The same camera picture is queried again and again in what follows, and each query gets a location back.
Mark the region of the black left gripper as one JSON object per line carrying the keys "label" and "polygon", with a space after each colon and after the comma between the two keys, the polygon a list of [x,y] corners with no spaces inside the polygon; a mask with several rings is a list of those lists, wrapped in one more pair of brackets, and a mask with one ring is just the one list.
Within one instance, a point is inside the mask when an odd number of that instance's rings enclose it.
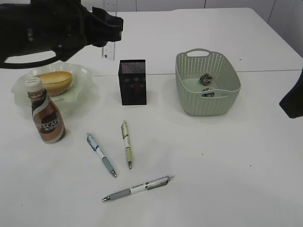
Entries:
{"label": "black left gripper", "polygon": [[39,52],[53,51],[53,61],[67,61],[87,45],[104,47],[122,39],[124,20],[104,9],[92,7],[92,13],[80,0],[32,0],[30,16],[39,25],[32,26],[34,42],[42,42]]}

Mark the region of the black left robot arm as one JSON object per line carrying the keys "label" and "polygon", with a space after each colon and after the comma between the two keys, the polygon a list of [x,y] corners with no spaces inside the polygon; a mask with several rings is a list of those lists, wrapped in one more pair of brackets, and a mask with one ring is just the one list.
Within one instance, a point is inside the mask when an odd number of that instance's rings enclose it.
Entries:
{"label": "black left robot arm", "polygon": [[[124,20],[104,9],[88,11],[79,0],[32,0],[0,6],[0,67],[30,69],[67,61],[88,45],[104,47],[122,39]],[[7,63],[10,57],[40,52],[55,56],[42,61]]]}

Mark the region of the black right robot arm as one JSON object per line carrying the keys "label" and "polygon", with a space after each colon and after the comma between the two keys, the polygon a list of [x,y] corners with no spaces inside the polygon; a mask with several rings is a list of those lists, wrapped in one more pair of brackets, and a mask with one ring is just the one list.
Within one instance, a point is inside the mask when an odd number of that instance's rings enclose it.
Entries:
{"label": "black right robot arm", "polygon": [[279,103],[286,115],[295,119],[303,116],[303,73],[294,87],[283,97]]}

